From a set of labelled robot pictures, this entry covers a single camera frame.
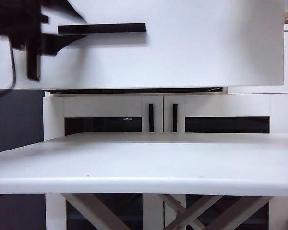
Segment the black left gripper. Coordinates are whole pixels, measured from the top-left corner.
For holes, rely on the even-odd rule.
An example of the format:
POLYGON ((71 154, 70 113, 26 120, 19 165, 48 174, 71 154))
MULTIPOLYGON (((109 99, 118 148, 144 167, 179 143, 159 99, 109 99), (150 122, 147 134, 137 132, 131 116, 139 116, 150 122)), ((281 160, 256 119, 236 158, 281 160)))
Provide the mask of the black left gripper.
POLYGON ((40 81, 40 56, 56 56, 69 44, 85 38, 84 34, 41 34, 41 5, 87 23, 68 0, 0 0, 0 36, 10 45, 26 51, 26 74, 40 81))

